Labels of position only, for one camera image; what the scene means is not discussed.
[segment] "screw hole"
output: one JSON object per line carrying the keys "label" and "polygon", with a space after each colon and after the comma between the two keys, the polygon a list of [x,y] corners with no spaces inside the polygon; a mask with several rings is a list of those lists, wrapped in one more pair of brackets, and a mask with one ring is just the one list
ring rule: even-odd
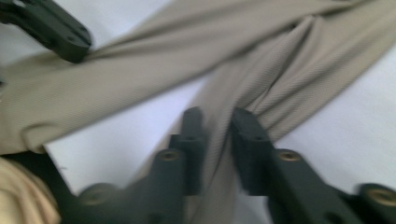
{"label": "screw hole", "polygon": [[177,160],[178,153],[174,151],[163,152],[161,154],[161,160],[163,161],[174,161]]}
{"label": "screw hole", "polygon": [[330,221],[332,224],[343,224],[343,219],[335,213],[326,213],[325,218]]}
{"label": "screw hole", "polygon": [[368,191],[369,196],[385,206],[396,206],[396,193],[386,189],[371,189]]}
{"label": "screw hole", "polygon": [[279,158],[283,161],[299,161],[300,156],[295,152],[284,151],[279,153]]}

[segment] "black plastic part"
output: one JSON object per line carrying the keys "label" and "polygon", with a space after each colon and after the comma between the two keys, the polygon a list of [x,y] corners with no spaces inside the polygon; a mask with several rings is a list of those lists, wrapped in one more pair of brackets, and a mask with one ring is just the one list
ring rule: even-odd
{"label": "black plastic part", "polygon": [[181,224],[186,156],[183,151],[160,151],[151,166],[127,223]]}
{"label": "black plastic part", "polygon": [[231,123],[233,134],[233,160],[242,187],[249,195],[266,196],[269,190],[271,140],[250,112],[236,108]]}
{"label": "black plastic part", "polygon": [[271,196],[288,210],[295,224],[359,224],[360,219],[292,150],[271,153]]}
{"label": "black plastic part", "polygon": [[361,185],[351,206],[365,223],[396,223],[396,192],[378,184]]}
{"label": "black plastic part", "polygon": [[202,187],[202,166],[205,156],[203,115],[198,107],[184,112],[180,134],[171,136],[169,148],[177,148],[186,154],[186,195],[197,195]]}
{"label": "black plastic part", "polygon": [[81,62],[92,44],[88,29],[51,0],[0,0],[0,22],[20,26],[71,63]]}

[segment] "beige cloth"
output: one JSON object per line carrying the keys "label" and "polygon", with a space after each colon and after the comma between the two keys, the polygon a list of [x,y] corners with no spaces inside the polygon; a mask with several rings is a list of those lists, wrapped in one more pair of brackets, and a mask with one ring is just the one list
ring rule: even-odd
{"label": "beige cloth", "polygon": [[225,141],[235,106],[276,140],[320,109],[395,41],[395,0],[179,0],[137,31],[72,65],[47,54],[6,68],[2,153],[40,146],[208,69],[205,192],[191,223],[231,223]]}
{"label": "beige cloth", "polygon": [[57,224],[56,202],[41,180],[0,158],[0,223]]}

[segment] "black plastic bracket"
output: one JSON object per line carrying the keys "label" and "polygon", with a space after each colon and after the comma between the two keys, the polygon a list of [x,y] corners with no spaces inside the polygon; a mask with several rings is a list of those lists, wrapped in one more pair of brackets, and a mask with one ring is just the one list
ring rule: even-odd
{"label": "black plastic bracket", "polygon": [[92,44],[88,29],[51,0],[0,0],[0,22],[21,27],[71,63],[81,62]]}
{"label": "black plastic bracket", "polygon": [[304,157],[275,149],[250,112],[233,112],[233,159],[241,185],[250,195],[268,196],[276,224],[396,223],[396,193],[374,184],[350,196],[328,186]]}
{"label": "black plastic bracket", "polygon": [[169,148],[177,148],[186,154],[186,195],[201,192],[201,172],[205,156],[203,115],[198,107],[184,112],[180,134],[171,136]]}

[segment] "beige fabric strap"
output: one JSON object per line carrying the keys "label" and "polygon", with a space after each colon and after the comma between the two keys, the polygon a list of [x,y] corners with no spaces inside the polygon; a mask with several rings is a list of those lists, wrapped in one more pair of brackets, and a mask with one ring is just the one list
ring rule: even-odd
{"label": "beige fabric strap", "polygon": [[4,71],[2,153],[38,151],[44,142],[245,55],[306,15],[334,13],[355,2],[360,1],[176,1],[83,64],[52,54],[16,63]]}
{"label": "beige fabric strap", "polygon": [[56,202],[37,177],[21,165],[0,158],[0,222],[57,224]]}
{"label": "beige fabric strap", "polygon": [[0,148],[49,140],[216,67],[195,100],[209,149],[191,223],[231,223],[233,108],[259,116],[274,140],[320,109],[395,41],[395,0],[179,0],[80,65],[41,55],[10,66]]}

